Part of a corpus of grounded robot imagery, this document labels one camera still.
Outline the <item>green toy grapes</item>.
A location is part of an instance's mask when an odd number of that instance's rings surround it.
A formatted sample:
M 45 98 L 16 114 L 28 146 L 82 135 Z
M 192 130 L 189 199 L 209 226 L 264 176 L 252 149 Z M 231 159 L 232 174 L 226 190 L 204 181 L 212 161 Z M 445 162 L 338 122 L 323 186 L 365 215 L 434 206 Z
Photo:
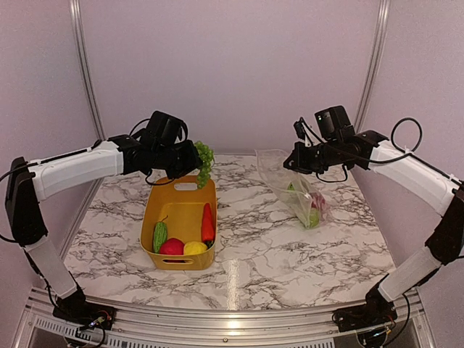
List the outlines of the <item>green toy grapes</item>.
M 214 162 L 214 152 L 208 145 L 197 141 L 195 144 L 196 150 L 198 151 L 199 158 L 202 161 L 202 165 L 199 168 L 199 173 L 196 176 L 196 183 L 199 189 L 203 189 L 210 177 L 212 164 Z

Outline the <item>red toy tomato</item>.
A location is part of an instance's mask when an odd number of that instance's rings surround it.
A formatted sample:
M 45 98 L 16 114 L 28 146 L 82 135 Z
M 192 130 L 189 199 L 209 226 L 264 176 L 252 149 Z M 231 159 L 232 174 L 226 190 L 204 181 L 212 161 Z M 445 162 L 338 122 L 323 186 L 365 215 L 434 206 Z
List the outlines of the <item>red toy tomato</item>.
M 312 192 L 310 194 L 312 202 L 311 202 L 311 208 L 316 209 L 319 212 L 326 212 L 328 209 L 328 205 L 326 203 L 326 199 L 321 193 L 318 192 Z

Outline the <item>yellow plastic basket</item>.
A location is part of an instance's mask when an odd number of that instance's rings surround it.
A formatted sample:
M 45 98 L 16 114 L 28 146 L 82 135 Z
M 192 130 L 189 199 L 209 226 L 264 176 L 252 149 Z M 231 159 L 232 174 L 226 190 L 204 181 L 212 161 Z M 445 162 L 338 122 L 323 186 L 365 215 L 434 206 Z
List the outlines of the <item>yellow plastic basket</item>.
M 187 175 L 169 183 L 166 178 L 152 187 L 146 203 L 141 228 L 140 243 L 152 262 L 161 270 L 204 270 L 215 258 L 216 238 L 206 242 L 207 250 L 193 255 L 158 254 L 153 241 L 157 223 L 167 226 L 167 238 L 177 239 L 184 244 L 202 242 L 202 226 L 205 219 L 204 206 L 211 209 L 211 224 L 218 229 L 218 200 L 215 182 L 209 179 L 203 188 L 196 187 L 196 176 Z

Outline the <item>clear zip top bag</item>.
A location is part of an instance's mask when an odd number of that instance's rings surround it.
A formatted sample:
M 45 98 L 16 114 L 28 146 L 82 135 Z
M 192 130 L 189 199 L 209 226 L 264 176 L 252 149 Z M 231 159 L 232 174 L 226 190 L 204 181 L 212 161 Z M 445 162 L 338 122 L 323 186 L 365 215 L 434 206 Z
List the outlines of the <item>clear zip top bag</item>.
M 283 167 L 288 152 L 256 149 L 255 154 L 261 180 L 306 229 L 317 228 L 328 220 L 328 205 L 319 190 L 302 174 Z

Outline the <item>green toy bitter gourd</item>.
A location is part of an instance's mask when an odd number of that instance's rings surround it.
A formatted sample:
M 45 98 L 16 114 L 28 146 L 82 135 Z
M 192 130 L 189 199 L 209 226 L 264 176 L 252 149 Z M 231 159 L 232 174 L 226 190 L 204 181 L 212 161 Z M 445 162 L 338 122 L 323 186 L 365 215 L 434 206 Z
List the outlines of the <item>green toy bitter gourd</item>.
M 153 233 L 153 253 L 157 254 L 161 246 L 167 241 L 167 224 L 165 220 L 167 217 L 163 218 L 161 221 L 157 222 L 154 227 Z

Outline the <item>orange toy carrot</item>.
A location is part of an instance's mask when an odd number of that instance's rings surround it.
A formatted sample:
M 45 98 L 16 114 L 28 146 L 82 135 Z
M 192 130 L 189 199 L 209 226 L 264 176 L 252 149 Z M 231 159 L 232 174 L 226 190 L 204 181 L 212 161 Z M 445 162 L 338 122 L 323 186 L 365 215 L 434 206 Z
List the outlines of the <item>orange toy carrot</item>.
M 203 208 L 202 216 L 202 241 L 204 243 L 215 240 L 215 227 L 212 216 L 212 210 L 209 203 L 206 203 Z

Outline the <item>red toy apple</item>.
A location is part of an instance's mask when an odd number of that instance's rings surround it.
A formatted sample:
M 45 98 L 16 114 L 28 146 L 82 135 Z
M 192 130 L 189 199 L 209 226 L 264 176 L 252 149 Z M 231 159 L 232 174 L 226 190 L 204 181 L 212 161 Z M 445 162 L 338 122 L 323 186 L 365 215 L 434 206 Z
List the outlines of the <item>red toy apple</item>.
M 171 256 L 183 256 L 184 243 L 180 239 L 170 238 L 162 246 L 159 251 L 160 255 L 166 255 L 162 260 L 166 263 L 184 263 L 182 259 L 173 259 Z

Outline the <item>yellow toy lemon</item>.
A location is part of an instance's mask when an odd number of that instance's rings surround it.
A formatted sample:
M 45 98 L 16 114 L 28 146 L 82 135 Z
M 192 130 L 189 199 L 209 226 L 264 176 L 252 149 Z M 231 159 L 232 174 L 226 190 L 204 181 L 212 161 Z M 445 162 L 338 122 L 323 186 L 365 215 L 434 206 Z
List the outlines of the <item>yellow toy lemon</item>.
M 184 255 L 195 255 L 201 254 L 208 250 L 208 246 L 200 241 L 189 241 L 184 244 L 183 254 Z

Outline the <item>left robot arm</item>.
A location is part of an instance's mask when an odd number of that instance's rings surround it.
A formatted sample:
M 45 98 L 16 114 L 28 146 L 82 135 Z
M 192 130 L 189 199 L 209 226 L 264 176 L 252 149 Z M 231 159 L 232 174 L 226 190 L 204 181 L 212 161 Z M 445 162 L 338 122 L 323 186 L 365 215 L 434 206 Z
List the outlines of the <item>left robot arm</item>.
M 201 165 L 199 153 L 190 140 L 156 140 L 148 144 L 129 135 L 111 137 L 91 147 L 48 159 L 27 162 L 18 157 L 12 162 L 11 170 L 5 174 L 10 242 L 21 247 L 31 267 L 57 295 L 54 315 L 92 327 L 111 308 L 87 302 L 48 237 L 40 202 L 100 178 L 134 172 L 150 176 L 153 170 L 164 170 L 173 181 Z

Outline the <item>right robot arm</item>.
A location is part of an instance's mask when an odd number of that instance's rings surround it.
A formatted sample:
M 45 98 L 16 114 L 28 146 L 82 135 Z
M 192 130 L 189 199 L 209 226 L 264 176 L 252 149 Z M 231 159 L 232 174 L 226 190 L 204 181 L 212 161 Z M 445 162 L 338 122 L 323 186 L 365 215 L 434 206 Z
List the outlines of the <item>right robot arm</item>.
M 463 184 L 401 152 L 385 136 L 367 130 L 314 146 L 296 142 L 283 166 L 301 174 L 322 174 L 334 165 L 357 165 L 383 175 L 432 207 L 441 220 L 412 256 L 383 277 L 365 296 L 365 304 L 339 308 L 333 321 L 339 331 L 377 326 L 397 319 L 394 300 L 457 260 L 463 248 Z

